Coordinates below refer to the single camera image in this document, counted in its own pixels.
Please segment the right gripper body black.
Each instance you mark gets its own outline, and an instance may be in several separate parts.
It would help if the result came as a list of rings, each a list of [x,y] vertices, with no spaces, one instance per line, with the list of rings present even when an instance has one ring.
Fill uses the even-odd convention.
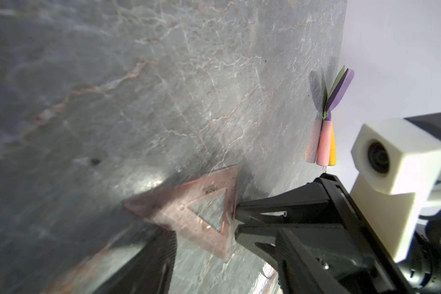
[[[417,294],[441,294],[441,210],[420,215],[407,258],[398,267]]]

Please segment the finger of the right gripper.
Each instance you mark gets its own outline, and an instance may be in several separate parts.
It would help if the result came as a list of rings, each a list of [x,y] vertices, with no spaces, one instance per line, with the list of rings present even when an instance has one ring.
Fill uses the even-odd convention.
[[[414,292],[393,262],[339,224],[243,224],[235,240],[278,272],[285,294]]]
[[[288,227],[353,227],[349,194],[335,175],[323,173],[278,196],[237,204],[236,220],[248,225]]]

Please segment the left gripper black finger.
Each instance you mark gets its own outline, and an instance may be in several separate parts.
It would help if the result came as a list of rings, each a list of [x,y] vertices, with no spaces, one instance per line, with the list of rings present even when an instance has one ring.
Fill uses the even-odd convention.
[[[144,246],[93,292],[95,294],[167,294],[175,268],[177,234],[159,229]]]

